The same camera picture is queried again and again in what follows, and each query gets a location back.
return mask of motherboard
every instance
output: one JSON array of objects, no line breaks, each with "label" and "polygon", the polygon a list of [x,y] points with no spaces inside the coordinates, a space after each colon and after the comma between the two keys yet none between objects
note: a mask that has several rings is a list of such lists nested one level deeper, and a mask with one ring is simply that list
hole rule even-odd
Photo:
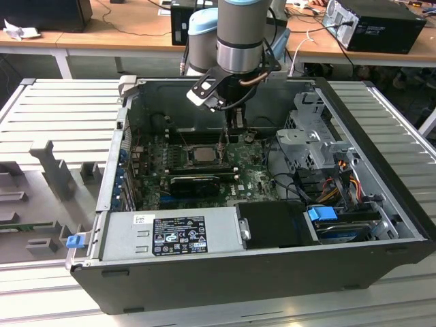
[{"label": "motherboard", "polygon": [[263,145],[260,140],[247,142],[247,136],[228,144],[172,144],[163,136],[150,138],[134,158],[141,210],[278,200]]}]

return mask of wooden table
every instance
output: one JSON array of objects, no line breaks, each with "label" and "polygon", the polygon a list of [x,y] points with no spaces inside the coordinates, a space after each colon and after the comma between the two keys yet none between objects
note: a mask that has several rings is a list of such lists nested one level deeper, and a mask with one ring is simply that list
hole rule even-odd
[{"label": "wooden table", "polygon": [[[84,33],[42,32],[41,38],[21,42],[0,33],[0,53],[52,55],[63,78],[73,78],[69,68],[70,56],[114,57],[118,72],[123,71],[121,57],[181,56],[184,47],[171,45],[170,17],[158,16],[159,8],[147,0],[127,0],[124,4],[112,4],[109,0],[91,0],[91,5],[93,17]],[[107,14],[108,8],[112,10],[110,14]],[[121,33],[115,27],[120,31],[139,35]],[[321,25],[313,18],[298,19],[293,16],[288,27],[292,31],[306,31]],[[298,51],[297,69],[304,62],[347,63],[336,41],[327,31],[313,32],[311,37],[315,42],[305,42]],[[297,45],[305,38],[305,33],[292,33],[287,44],[288,50],[293,54]],[[436,67],[436,28],[425,28],[407,55],[348,52],[348,56],[356,65]]]}]

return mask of table leg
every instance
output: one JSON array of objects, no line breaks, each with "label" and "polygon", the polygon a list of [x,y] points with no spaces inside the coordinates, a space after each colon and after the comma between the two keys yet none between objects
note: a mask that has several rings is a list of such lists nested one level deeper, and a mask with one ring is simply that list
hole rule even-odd
[{"label": "table leg", "polygon": [[115,57],[115,66],[116,72],[120,74],[124,73],[123,62],[121,61],[120,57]]},{"label": "table leg", "polygon": [[52,56],[55,57],[59,71],[61,72],[62,78],[72,79],[73,74],[69,69],[69,57],[66,49],[54,49],[52,50]]},{"label": "table leg", "polygon": [[419,128],[419,132],[422,136],[427,137],[433,128],[436,126],[436,108],[431,113],[431,115],[425,120],[425,122]]}]

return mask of barcode sticker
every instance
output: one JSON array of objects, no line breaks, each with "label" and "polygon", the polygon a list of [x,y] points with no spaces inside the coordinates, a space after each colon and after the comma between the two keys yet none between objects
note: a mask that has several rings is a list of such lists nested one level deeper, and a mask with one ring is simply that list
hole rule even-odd
[{"label": "barcode sticker", "polygon": [[156,215],[134,215],[134,225],[140,223],[153,223]]}]

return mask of blue drive bracket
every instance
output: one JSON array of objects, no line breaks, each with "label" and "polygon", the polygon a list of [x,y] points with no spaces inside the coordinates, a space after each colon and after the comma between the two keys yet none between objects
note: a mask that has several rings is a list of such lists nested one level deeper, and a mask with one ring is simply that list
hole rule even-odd
[{"label": "blue drive bracket", "polygon": [[311,221],[323,221],[323,220],[337,220],[332,206],[314,206],[307,211]]}]

